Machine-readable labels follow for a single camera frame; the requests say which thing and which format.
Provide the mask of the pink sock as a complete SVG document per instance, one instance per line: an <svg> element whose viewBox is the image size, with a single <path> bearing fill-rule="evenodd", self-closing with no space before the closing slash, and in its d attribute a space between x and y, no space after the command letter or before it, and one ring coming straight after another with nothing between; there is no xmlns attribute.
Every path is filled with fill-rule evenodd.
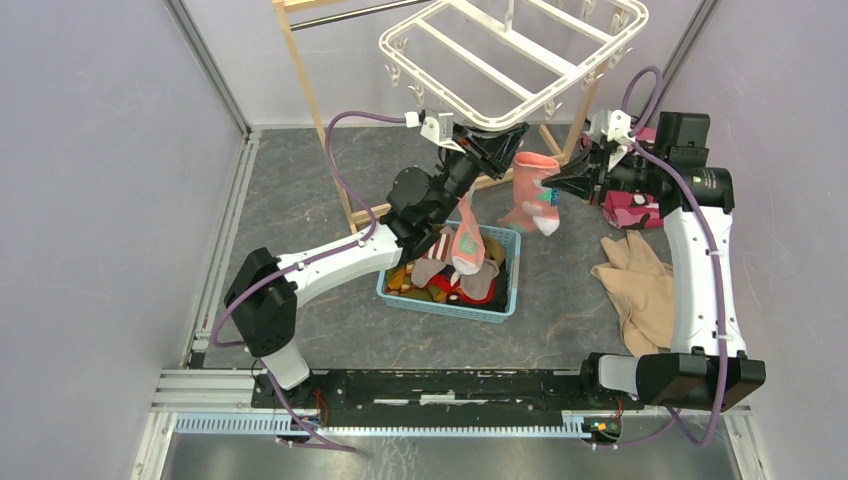
<svg viewBox="0 0 848 480"><path fill-rule="evenodd" d="M473 193L474 189L469 190L457 205L460 223L451 247L452 264L462 275L478 273L485 258L485 245L472 210Z"/></svg>
<svg viewBox="0 0 848 480"><path fill-rule="evenodd" d="M519 152L514 157L512 171L514 206L499 224L519 232L552 235L560 225L558 197L542 182L560 171L558 161L538 153Z"/></svg>

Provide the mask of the white clip hanger frame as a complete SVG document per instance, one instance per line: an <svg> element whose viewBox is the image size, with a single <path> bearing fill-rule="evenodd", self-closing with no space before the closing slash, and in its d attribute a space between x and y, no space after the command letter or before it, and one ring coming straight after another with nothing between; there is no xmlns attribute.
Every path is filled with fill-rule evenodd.
<svg viewBox="0 0 848 480"><path fill-rule="evenodd" d="M484 131L551 120L644 30L642 1L433 1L378 40L392 86Z"/></svg>

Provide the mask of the grey brown striped sock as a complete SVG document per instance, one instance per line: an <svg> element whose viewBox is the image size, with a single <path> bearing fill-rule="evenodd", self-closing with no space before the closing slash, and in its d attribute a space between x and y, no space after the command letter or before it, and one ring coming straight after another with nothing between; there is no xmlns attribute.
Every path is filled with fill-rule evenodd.
<svg viewBox="0 0 848 480"><path fill-rule="evenodd" d="M412 263L412 282L415 286L425 289L427 282L436 274L460 274L451 260L451 247L455 233L453 228L444 227L436 242L422 257ZM497 282L497 277L501 273L501 264L506 256L505 249L488 235L482 234L482 239L485 245L485 258L481 270L474 275L463 276L476 276L483 283L487 283L491 278Z"/></svg>

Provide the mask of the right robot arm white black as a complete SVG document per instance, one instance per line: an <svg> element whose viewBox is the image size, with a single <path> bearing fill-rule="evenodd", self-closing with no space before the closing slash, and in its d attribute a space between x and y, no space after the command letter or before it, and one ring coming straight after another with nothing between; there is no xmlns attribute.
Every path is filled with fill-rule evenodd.
<svg viewBox="0 0 848 480"><path fill-rule="evenodd" d="M709 411L719 402L727 411L766 381L764 361L747 353L734 306L732 176L707 164L708 115L663 112L648 145L636 140L635 126L621 110L595 114L585 157L543 184L592 205L613 191L657 201L673 266L671 342L667 351L640 358L591 354L578 396L591 408L627 393L645 405Z"/></svg>

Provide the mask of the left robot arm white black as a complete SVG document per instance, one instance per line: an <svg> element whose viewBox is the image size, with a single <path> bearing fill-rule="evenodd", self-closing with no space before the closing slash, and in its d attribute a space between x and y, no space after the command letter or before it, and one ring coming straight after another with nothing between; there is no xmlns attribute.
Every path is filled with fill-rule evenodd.
<svg viewBox="0 0 848 480"><path fill-rule="evenodd" d="M267 248L247 255L224 296L247 348L290 407L314 394L311 370L295 341L300 307L337 286L410 263L435 245L439 227L482 175L500 179L511 166L529 126L492 133L456 125L436 173L407 167L394 178L389 210L363 232L311 250L274 256Z"/></svg>

